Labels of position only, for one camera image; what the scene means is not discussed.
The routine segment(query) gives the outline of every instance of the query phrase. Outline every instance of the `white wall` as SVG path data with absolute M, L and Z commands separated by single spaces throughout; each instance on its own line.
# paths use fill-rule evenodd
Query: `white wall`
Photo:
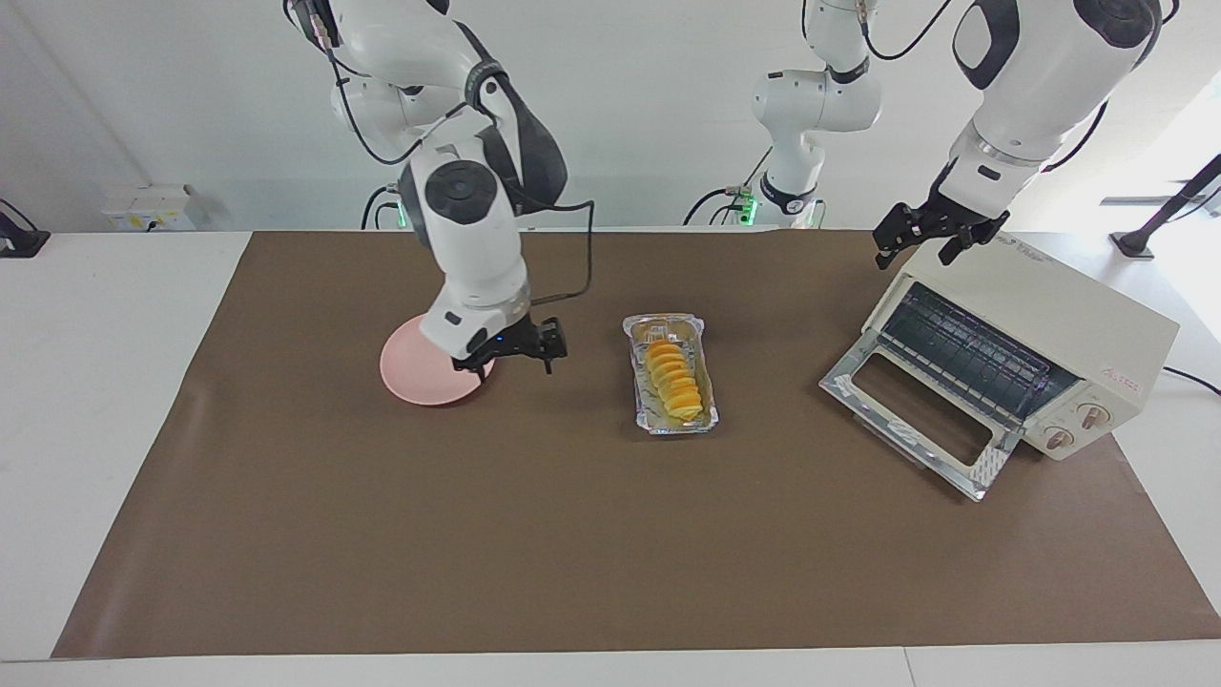
M 332 117 L 328 68 L 277 1 L 0 5 L 28 21 L 136 166 L 158 183 L 192 184 L 221 228 L 353 226 L 369 190 L 397 172 L 365 157 Z M 906 44 L 937 5 L 893 0 L 875 41 Z M 873 129 L 823 137 L 829 226 L 872 226 L 894 201 L 927 193 L 979 100 L 950 54 L 960 5 L 910 57 L 874 65 L 885 111 Z M 453 13 L 558 137 L 573 177 L 565 199 L 596 196 L 603 226 L 676 223 L 705 190 L 740 182 L 768 144 L 750 111 L 755 81 L 821 66 L 803 46 L 797 0 L 454 0 Z M 1221 68 L 1219 22 L 1221 4 L 1184 4 L 1092 145 L 1028 189 L 1011 226 L 1056 228 L 1072 206 L 1096 204 L 1106 174 Z M 56 107 L 11 28 L 0 33 L 0 193 L 51 228 L 98 228 L 99 179 L 129 177 L 132 165 Z

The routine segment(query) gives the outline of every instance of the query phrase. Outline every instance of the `white table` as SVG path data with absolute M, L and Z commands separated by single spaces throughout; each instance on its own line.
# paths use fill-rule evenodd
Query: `white table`
M 1094 237 L 1023 238 L 1181 322 L 1170 365 L 1221 381 L 1221 345 L 1156 262 L 1118 257 Z M 1221 642 L 46 661 L 248 239 L 60 234 L 34 260 L 0 261 L 0 660 L 13 661 L 0 664 L 0 686 L 1024 687 L 1221 680 Z M 1145 414 L 1116 436 L 1221 608 L 1221 403 L 1164 377 Z

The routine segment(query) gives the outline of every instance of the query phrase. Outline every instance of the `oven label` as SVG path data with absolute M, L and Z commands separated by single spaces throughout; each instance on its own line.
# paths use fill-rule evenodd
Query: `oven label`
M 1142 387 L 1137 381 L 1123 375 L 1122 372 L 1118 372 L 1112 367 L 1103 369 L 1103 377 L 1110 379 L 1111 382 L 1118 384 L 1120 387 L 1127 389 L 1128 392 L 1136 394 L 1137 397 L 1144 395 L 1144 387 Z
M 852 377 L 847 375 L 841 375 L 832 381 L 835 384 L 835 389 L 840 393 L 840 397 L 845 399 L 851 399 L 856 394 L 852 392 Z
M 1035 262 L 1054 262 L 1055 261 L 1055 259 L 1053 259 L 1050 255 L 1048 255 L 1043 250 L 1039 250 L 1039 249 L 1037 249 L 1037 248 L 1034 248 L 1032 245 L 1028 245 L 1028 244 L 1023 243 L 1022 240 L 1018 240 L 1017 238 L 1013 238 L 1012 236 L 1006 236 L 1004 233 L 998 233 L 996 234 L 996 242 L 1001 243 L 1004 245 L 1009 245 L 1010 248 L 1013 248 L 1015 250 L 1017 250 L 1017 253 L 1020 255 L 1022 255 L 1023 257 L 1027 257 L 1029 260 L 1034 260 Z
M 921 439 L 923 439 L 923 437 L 916 432 L 916 428 L 902 421 L 890 421 L 886 430 L 889 430 L 891 434 L 897 437 L 900 442 L 907 444 L 908 447 L 917 447 L 919 445 Z

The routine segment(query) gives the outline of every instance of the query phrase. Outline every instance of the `pink plate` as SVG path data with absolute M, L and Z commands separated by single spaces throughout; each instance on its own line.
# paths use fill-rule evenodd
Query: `pink plate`
M 479 377 L 455 372 L 453 360 L 420 331 L 424 315 L 398 327 L 382 349 L 381 372 L 386 389 L 418 406 L 444 406 L 460 401 L 479 389 Z M 491 375 L 495 361 L 484 366 Z

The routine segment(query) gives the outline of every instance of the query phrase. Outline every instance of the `black stand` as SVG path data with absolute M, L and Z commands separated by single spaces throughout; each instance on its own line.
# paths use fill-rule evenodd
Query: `black stand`
M 1200 173 L 1192 177 L 1192 181 L 1188 181 L 1183 185 L 1183 189 L 1173 198 L 1166 200 L 1166 204 L 1144 226 L 1128 233 L 1112 233 L 1111 242 L 1115 243 L 1115 246 L 1121 253 L 1129 257 L 1151 260 L 1153 250 L 1149 249 L 1149 238 L 1153 233 L 1161 228 L 1167 220 L 1178 214 L 1179 210 L 1192 201 L 1192 198 L 1195 198 L 1200 190 L 1208 188 L 1219 176 L 1221 176 L 1221 155 L 1212 157 L 1212 161 L 1204 165 Z
M 45 231 L 24 231 L 0 212 L 0 257 L 33 257 L 50 237 Z M 4 245 L 5 238 L 12 242 L 12 248 Z

